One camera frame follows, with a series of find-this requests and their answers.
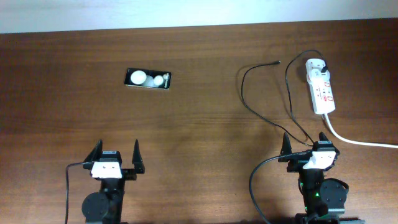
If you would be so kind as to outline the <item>black smartphone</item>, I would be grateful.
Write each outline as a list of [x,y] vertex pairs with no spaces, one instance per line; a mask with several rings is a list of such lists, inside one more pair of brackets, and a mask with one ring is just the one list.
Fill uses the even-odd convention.
[[168,71],[128,68],[124,78],[124,85],[138,88],[168,90],[171,80],[172,73]]

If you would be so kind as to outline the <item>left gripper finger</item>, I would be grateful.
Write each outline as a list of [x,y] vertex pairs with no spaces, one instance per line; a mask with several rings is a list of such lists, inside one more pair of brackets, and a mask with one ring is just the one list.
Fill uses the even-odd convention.
[[103,141],[100,139],[93,150],[87,155],[84,162],[94,162],[97,161],[102,153]]
[[143,163],[141,152],[139,149],[139,141],[137,139],[134,143],[132,164],[133,164],[135,170],[144,170],[144,163]]

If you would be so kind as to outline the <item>white power strip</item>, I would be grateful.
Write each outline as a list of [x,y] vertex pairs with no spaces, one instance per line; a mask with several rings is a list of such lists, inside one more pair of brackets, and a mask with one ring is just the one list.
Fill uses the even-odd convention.
[[[319,69],[322,72],[328,70],[326,62],[319,58],[308,59],[305,63],[306,71]],[[328,114],[335,110],[335,101],[331,90],[330,80],[309,84],[310,94],[315,114]]]

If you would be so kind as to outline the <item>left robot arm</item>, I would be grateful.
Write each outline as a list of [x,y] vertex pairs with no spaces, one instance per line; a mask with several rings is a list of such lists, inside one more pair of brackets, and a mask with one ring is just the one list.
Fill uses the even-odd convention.
[[81,210],[85,223],[121,223],[125,183],[135,181],[138,174],[145,173],[145,166],[135,141],[132,168],[122,167],[119,151],[104,151],[99,140],[83,161],[83,168],[89,170],[91,178],[101,182],[97,192],[89,194],[83,201]]

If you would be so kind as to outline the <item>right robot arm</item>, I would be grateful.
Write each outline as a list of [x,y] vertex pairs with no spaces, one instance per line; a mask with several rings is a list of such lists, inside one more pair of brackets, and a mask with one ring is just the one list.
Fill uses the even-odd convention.
[[365,223],[359,218],[343,218],[349,185],[342,180],[325,178],[335,165],[340,151],[324,133],[311,149],[292,152],[288,134],[284,134],[279,162],[287,163],[287,172],[298,173],[298,188],[305,213],[295,216],[295,223]]

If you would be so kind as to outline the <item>white USB charger plug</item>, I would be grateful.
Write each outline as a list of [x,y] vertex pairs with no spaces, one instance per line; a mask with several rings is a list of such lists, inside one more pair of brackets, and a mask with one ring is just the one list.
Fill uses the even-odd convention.
[[307,72],[307,82],[311,85],[318,82],[328,82],[330,80],[330,73],[328,70],[322,72],[319,69],[313,69]]

